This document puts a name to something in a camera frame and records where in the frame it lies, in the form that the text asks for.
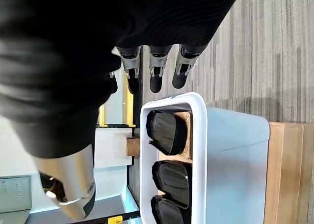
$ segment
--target white wall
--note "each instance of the white wall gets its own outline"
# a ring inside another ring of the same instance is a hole
[[[131,128],[97,128],[95,168],[131,165],[132,157],[126,156],[127,137],[131,136]]]
[[[120,56],[117,48],[113,48],[112,53]],[[118,90],[112,94],[105,104],[105,123],[123,124],[123,80],[125,71],[121,64],[120,69],[114,72],[117,80]]]
[[[119,195],[127,185],[126,136],[131,129],[97,129],[95,146],[96,199]],[[0,117],[0,177],[32,176],[32,212],[56,206],[43,193],[37,169],[7,119]]]

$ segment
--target white plastic bin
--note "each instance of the white plastic bin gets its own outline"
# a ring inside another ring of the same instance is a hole
[[[141,110],[140,213],[155,224],[151,199],[158,194],[152,166],[159,151],[149,144],[153,109],[192,111],[192,224],[262,224],[269,124],[265,118],[211,108],[194,92],[145,104]]]

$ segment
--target black sleeve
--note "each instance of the black sleeve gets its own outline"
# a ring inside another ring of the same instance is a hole
[[[93,141],[98,108],[111,92],[107,73],[120,67],[111,50],[141,29],[132,16],[140,19],[146,4],[125,6],[0,0],[0,114],[30,154],[62,157]]]

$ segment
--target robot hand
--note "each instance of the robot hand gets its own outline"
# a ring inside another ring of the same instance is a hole
[[[98,108],[121,66],[139,89],[139,50],[150,48],[151,90],[180,44],[173,86],[186,77],[235,0],[0,0],[0,114],[33,157],[45,194],[83,219],[95,200]]]

